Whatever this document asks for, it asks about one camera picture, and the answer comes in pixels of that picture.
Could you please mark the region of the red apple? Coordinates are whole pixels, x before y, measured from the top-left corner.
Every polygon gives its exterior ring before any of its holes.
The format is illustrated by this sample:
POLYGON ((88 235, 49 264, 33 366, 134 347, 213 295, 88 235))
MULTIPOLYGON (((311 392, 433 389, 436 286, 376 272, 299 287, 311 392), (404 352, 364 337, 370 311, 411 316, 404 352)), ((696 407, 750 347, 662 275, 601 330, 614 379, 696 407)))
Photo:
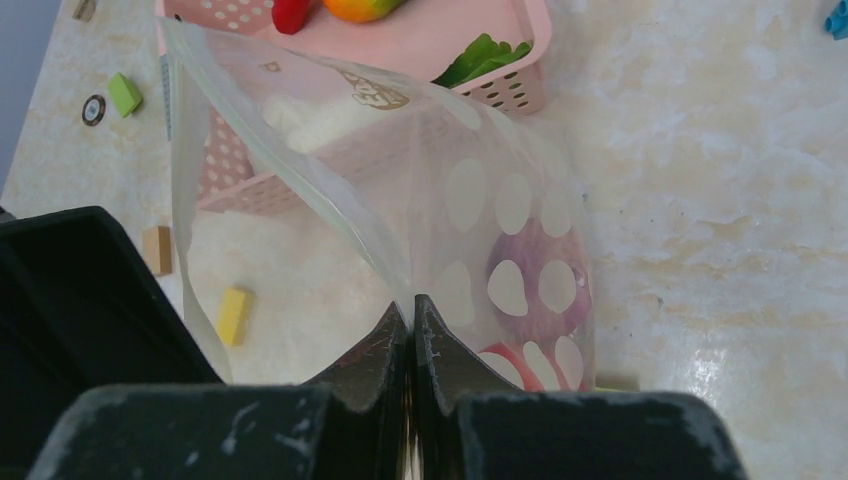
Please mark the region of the red apple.
POLYGON ((589 391, 594 388, 592 357, 586 356, 568 336, 540 347, 536 342, 515 349, 492 344, 477 353, 494 372, 528 392, 589 391))

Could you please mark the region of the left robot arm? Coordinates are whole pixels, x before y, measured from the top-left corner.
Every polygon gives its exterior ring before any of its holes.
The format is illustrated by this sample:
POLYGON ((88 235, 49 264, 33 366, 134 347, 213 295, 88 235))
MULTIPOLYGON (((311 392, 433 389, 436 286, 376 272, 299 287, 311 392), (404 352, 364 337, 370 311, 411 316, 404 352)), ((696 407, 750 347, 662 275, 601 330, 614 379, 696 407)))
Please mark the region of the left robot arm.
POLYGON ((27 472, 58 418, 90 389, 218 381, 105 209, 2 224, 3 471, 27 472))

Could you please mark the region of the purple onion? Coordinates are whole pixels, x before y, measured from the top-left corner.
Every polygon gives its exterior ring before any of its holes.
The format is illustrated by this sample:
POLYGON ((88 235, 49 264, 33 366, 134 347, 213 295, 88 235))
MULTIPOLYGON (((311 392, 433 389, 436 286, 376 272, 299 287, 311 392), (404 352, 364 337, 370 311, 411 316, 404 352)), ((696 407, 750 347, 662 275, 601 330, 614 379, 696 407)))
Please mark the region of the purple onion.
POLYGON ((522 345, 552 345, 592 317, 588 257, 574 230, 551 236, 530 218, 515 234, 502 234, 486 267, 488 295, 501 338, 522 345))

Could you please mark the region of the pink plastic basket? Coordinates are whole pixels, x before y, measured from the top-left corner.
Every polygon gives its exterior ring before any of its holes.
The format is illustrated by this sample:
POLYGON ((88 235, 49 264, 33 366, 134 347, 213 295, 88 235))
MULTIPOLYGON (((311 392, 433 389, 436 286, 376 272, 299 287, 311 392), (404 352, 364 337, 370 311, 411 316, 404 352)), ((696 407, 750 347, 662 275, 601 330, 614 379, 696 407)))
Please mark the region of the pink plastic basket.
POLYGON ((499 59, 463 75, 453 90, 505 113, 545 106, 541 59, 552 38, 542 1, 408 1, 365 24, 342 21, 320 6, 295 35, 279 33, 268 1, 159 1, 156 13, 225 33, 237 72, 251 94, 267 97, 268 114, 283 115, 275 85, 302 86, 308 97, 330 93, 331 106, 381 121, 405 105, 395 74, 432 81, 462 54, 490 38, 499 59))

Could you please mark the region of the clear dotted zip top bag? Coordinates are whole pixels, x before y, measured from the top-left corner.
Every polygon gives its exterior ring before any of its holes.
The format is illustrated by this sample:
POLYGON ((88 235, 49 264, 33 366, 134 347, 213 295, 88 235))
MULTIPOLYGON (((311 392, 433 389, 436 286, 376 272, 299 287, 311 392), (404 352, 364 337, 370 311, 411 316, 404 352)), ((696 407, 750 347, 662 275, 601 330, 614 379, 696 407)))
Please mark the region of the clear dotted zip top bag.
POLYGON ((173 225, 186 320, 226 379, 270 381, 234 368, 215 330, 226 284, 256 293, 248 343, 269 356, 271 328, 341 314, 323 339, 358 336, 394 303, 405 321, 428 295, 476 356, 504 343, 486 267, 498 238, 530 218, 551 236, 585 217, 563 137, 403 74, 391 116, 309 153, 263 119, 225 33, 158 22, 169 67, 173 225))

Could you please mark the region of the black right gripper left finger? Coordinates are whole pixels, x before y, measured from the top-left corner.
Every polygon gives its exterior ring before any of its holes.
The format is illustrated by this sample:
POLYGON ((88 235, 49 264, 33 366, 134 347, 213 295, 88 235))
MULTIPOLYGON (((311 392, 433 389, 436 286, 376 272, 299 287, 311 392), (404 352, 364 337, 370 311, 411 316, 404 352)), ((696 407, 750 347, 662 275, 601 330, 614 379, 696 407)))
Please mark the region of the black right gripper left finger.
POLYGON ((396 306, 300 385, 111 386, 60 418, 32 479, 393 479, 407 331, 396 306))

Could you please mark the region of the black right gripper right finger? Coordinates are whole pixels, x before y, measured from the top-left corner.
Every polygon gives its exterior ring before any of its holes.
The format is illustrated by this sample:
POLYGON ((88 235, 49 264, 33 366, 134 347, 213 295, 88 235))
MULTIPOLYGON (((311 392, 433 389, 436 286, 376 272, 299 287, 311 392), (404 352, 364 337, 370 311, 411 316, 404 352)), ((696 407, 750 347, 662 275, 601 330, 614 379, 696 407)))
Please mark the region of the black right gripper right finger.
POLYGON ((669 392, 530 393, 415 298, 415 422, 425 479, 743 479, 729 433, 669 392))

